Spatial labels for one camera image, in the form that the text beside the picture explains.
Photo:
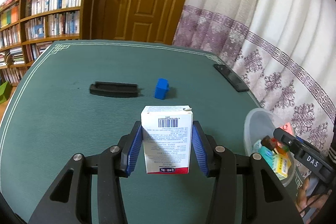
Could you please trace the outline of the person's right hand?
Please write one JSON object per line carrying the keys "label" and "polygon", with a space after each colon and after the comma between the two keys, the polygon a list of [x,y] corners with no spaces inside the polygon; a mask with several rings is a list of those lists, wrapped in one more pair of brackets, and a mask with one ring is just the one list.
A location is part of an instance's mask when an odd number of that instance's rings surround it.
{"label": "person's right hand", "polygon": [[299,211],[299,214],[301,217],[305,216],[305,208],[310,207],[311,209],[315,209],[313,214],[304,221],[305,223],[310,223],[311,220],[319,213],[319,211],[322,209],[324,204],[326,203],[327,199],[329,198],[328,194],[324,194],[322,196],[315,195],[315,196],[307,196],[307,191],[310,186],[310,180],[309,177],[307,177],[301,188],[298,190],[297,198],[295,201],[295,206],[297,210]]}

